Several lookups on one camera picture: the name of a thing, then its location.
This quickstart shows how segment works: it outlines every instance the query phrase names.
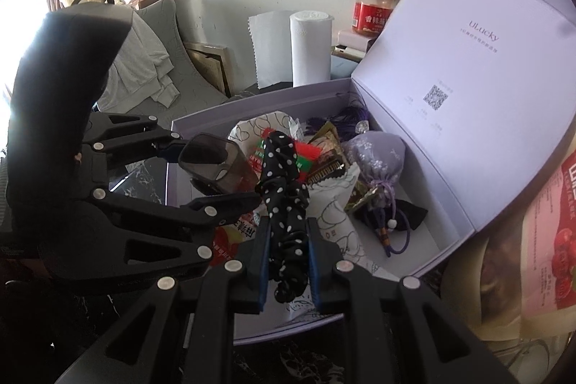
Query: cardboard box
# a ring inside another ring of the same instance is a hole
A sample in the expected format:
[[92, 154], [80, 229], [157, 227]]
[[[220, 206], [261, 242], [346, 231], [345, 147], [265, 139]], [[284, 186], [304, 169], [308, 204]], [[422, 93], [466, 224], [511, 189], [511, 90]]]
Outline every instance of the cardboard box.
[[[351, 78], [226, 103], [172, 127], [225, 136], [242, 119], [329, 116], [360, 95], [372, 125], [407, 145], [397, 197], [430, 211], [402, 255], [385, 257], [358, 224], [360, 237], [392, 274], [421, 275], [529, 203], [560, 163], [574, 135], [574, 23], [570, 0], [402, 0]], [[169, 165], [167, 203], [192, 195]]]

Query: jar of chili sauce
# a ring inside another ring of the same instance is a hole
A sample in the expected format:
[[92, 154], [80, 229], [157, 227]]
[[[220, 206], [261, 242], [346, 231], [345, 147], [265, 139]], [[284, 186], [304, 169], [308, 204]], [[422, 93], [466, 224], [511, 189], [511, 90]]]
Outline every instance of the jar of chili sauce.
[[353, 31], [365, 37], [377, 37], [382, 33], [393, 5], [394, 0], [356, 0]]

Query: white paper towel roll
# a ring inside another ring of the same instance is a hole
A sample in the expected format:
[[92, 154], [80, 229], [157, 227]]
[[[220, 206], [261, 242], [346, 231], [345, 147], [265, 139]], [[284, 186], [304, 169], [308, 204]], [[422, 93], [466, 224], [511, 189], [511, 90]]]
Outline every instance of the white paper towel roll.
[[333, 17], [324, 12], [290, 15], [292, 80], [295, 87], [330, 80]]

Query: gray sofa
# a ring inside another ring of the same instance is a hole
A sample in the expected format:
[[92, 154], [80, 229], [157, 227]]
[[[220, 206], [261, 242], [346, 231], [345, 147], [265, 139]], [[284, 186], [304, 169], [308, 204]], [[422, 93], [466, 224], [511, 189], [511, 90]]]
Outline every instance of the gray sofa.
[[204, 80], [186, 54], [176, 26], [174, 0], [159, 0], [136, 13], [152, 28], [168, 51], [174, 65], [168, 75], [180, 96], [168, 109], [151, 98], [146, 98], [132, 108], [129, 114], [156, 116], [160, 126], [170, 129], [174, 119], [223, 103], [226, 96]]

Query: silver rivet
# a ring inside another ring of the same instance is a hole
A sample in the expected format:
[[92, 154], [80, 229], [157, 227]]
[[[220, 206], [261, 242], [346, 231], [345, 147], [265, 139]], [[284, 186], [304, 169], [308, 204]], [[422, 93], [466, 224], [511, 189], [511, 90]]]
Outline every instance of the silver rivet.
[[402, 284], [408, 289], [420, 288], [420, 281], [416, 277], [404, 277]]
[[236, 259], [232, 259], [231, 261], [228, 261], [224, 264], [224, 268], [228, 272], [239, 272], [241, 271], [242, 267], [242, 262], [237, 261]]
[[208, 246], [199, 246], [197, 252], [198, 256], [203, 259], [210, 259], [212, 257], [212, 250]]
[[176, 285], [176, 280], [172, 277], [162, 277], [156, 285], [158, 285], [159, 289], [172, 289]]
[[336, 262], [336, 270], [340, 272], [350, 272], [354, 268], [354, 264], [350, 261]]
[[97, 188], [94, 189], [92, 195], [94, 196], [95, 199], [102, 200], [103, 198], [106, 197], [106, 191], [104, 189]]

